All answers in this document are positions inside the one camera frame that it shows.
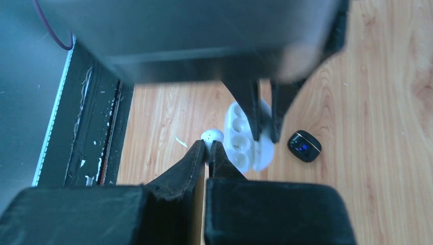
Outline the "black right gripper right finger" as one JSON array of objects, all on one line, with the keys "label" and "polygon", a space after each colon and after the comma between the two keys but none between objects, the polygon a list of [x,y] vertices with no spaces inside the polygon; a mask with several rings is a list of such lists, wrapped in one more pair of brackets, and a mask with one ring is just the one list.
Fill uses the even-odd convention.
[{"label": "black right gripper right finger", "polygon": [[219,141],[210,148],[204,239],[206,244],[356,244],[334,188],[248,180]]}]

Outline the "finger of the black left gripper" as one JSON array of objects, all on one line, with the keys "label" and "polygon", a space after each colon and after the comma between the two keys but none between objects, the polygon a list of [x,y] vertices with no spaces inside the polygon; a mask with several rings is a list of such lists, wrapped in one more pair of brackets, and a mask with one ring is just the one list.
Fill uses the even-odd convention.
[{"label": "finger of the black left gripper", "polygon": [[222,80],[247,117],[252,137],[259,141],[261,134],[261,98],[258,79]]},{"label": "finger of the black left gripper", "polygon": [[271,140],[273,143],[280,141],[285,115],[305,82],[306,79],[293,83],[279,83],[276,80],[270,80],[272,97]]}]

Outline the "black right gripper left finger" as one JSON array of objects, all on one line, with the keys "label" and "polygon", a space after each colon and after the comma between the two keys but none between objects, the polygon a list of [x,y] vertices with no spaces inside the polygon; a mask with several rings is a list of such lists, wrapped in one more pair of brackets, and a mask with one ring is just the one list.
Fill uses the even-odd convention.
[{"label": "black right gripper left finger", "polygon": [[1,215],[1,244],[200,244],[205,143],[145,185],[31,187]]}]

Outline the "white oval charging case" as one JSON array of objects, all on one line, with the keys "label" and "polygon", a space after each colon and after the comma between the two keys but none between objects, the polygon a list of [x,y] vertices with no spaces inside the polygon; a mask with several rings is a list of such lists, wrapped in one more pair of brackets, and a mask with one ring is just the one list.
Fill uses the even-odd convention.
[{"label": "white oval charging case", "polygon": [[274,157],[270,127],[263,126],[259,140],[255,141],[248,119],[236,101],[226,112],[223,145],[229,161],[242,174],[250,170],[263,171]]}]

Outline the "black glossy charging case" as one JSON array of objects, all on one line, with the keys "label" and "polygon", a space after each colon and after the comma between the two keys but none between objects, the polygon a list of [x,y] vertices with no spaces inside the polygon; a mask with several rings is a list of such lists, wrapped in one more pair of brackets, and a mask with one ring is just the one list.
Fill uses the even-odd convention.
[{"label": "black glossy charging case", "polygon": [[288,140],[290,152],[303,162],[313,162],[321,153],[322,146],[310,133],[304,130],[296,131]]}]

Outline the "white ear-hook earbud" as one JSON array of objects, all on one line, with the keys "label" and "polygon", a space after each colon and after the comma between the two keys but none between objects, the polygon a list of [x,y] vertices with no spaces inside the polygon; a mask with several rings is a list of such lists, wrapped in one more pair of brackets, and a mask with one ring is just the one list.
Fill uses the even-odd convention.
[{"label": "white ear-hook earbud", "polygon": [[223,142],[224,134],[219,129],[209,129],[202,133],[201,139],[205,143],[206,150],[210,152],[214,141]]}]

